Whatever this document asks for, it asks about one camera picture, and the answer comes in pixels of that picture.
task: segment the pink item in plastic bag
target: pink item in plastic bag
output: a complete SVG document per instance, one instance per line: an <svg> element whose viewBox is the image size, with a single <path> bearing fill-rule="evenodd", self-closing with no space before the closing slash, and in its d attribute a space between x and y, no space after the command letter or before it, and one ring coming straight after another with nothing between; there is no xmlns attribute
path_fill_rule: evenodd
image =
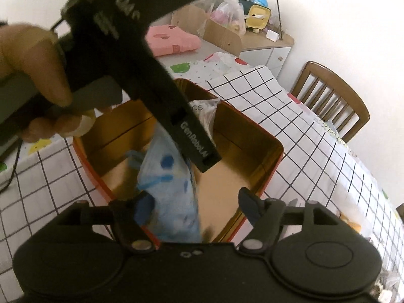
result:
<svg viewBox="0 0 404 303"><path fill-rule="evenodd" d="M184 32L174 25L150 27L146 35L146 41L155 57L196 50L201 47L199 37Z"/></svg>

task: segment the box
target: box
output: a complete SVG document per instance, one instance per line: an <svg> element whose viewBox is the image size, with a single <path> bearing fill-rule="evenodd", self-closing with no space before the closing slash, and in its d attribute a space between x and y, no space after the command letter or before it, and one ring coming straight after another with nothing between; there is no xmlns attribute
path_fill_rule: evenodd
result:
<svg viewBox="0 0 404 303"><path fill-rule="evenodd" d="M184 79L175 80L189 101L213 99ZM128 150L146 150L153 115L140 100L129 101L100 116L73 146L89 178L106 200L134 197L137 170L129 168ZM213 140L222 160L205 173L195 172L201 228L206 241L231 240L243 221L238 191L247 187L261 196L283 155L282 144L261 126L225 102L217 108Z"/></svg>

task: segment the table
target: table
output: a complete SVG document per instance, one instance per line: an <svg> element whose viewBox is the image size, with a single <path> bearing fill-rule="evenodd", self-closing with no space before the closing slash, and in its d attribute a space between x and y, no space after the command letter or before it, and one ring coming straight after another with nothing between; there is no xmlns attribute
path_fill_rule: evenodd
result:
<svg viewBox="0 0 404 303"><path fill-rule="evenodd" d="M214 46L205 47L203 54L206 54L196 53L196 60L218 50ZM164 57L161 62L169 66L177 60L191 60L190 55L186 59L181 56ZM268 68L237 63L235 66L236 71L199 84L235 106L283 144L285 154L263 198L280 198L286 202L297 199L300 205L307 200L317 200L337 212L333 201L335 189L337 185L346 188L372 224L383 266L402 274L404 227L377 182L350 155L346 146L336 142L288 96ZM192 69L175 76L195 78ZM96 206L106 203L85 175L71 139L54 137L51 141L39 151L36 149L40 144L36 148L25 146L17 177L0 196L0 302L10 302L22 294L11 268L11 257L25 240L78 199ZM0 173L0 183L8 177L9 170ZM94 229L110 236L110 230L104 226ZM249 230L250 225L245 222L234 242L240 242ZM403 278L395 291L397 298L404 298Z"/></svg>

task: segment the checkered tablecloth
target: checkered tablecloth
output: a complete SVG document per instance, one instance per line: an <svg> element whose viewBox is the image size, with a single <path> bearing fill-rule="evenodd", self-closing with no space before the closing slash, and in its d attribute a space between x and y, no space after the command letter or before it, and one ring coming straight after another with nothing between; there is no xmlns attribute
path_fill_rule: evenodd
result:
<svg viewBox="0 0 404 303"><path fill-rule="evenodd" d="M333 194L337 184L342 186L371 222L383 266L403 274L404 227L374 178L345 146L289 98L266 67L240 69L200 85L235 106L283 144L285 154L263 198L280 198L287 203L297 198L298 205L317 200L337 213ZM19 163L17 171L11 187L0 196L0 303L22 294L11 257L27 238L77 199L86 199L90 205L105 204L84 174L71 140L56 140L29 155ZM9 175L9 171L0 173L0 183ZM250 229L245 222L234 241L240 242ZM96 231L110 236L108 228L99 226ZM394 294L397 301L404 298L403 277Z"/></svg>

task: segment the clear plastic bag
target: clear plastic bag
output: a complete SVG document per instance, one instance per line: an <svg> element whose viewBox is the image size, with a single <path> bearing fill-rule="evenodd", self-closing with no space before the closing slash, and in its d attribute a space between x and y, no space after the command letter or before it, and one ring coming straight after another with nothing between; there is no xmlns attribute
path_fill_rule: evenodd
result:
<svg viewBox="0 0 404 303"><path fill-rule="evenodd" d="M190 106L212 137L213 121L220 99L195 100ZM184 159L168 132L156 124L153 139L137 177L139 191L155 200L149 230L164 242L201 242L195 177L189 159Z"/></svg>
<svg viewBox="0 0 404 303"><path fill-rule="evenodd" d="M211 19L239 35L244 35L246 32L244 9L238 0L223 0L211 13Z"/></svg>

